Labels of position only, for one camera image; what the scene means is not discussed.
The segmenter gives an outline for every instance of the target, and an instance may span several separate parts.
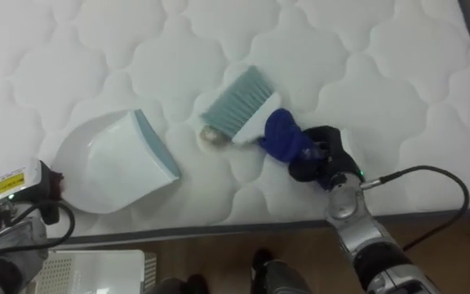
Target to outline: quilted pattern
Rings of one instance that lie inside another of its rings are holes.
[[[301,126],[347,128],[369,178],[433,164],[470,188],[470,37],[455,0],[0,0],[0,166],[50,163],[81,123],[140,108],[183,178],[119,212],[76,211],[76,235],[321,219],[320,189],[257,146],[197,136],[249,65]],[[428,173],[367,197],[383,215],[461,202]]]

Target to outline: floor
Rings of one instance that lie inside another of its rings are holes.
[[[426,220],[387,227],[403,244],[435,224]],[[329,228],[216,235],[128,247],[157,253],[158,278],[204,274],[212,293],[248,293],[251,257],[259,247],[269,248],[295,267],[313,293],[361,293]],[[444,293],[470,293],[470,219],[413,248],[409,257]]]

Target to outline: mattress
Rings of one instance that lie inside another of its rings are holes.
[[[249,65],[301,127],[348,130],[367,178],[429,164],[470,189],[470,35],[456,0],[0,0],[0,166],[49,164],[80,124],[142,109],[182,179],[108,215],[76,210],[74,240],[323,220],[324,192],[258,146],[198,137],[199,115]],[[462,196],[422,171],[366,201],[385,216]]]

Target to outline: blue fabric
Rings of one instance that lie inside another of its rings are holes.
[[[259,140],[259,145],[283,163],[290,163],[305,154],[319,154],[318,147],[302,132],[293,115],[286,109],[277,109],[269,116],[264,128],[264,138]]]

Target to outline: brush bristles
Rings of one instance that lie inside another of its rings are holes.
[[[206,124],[233,138],[273,94],[255,66],[243,73],[202,115]]]

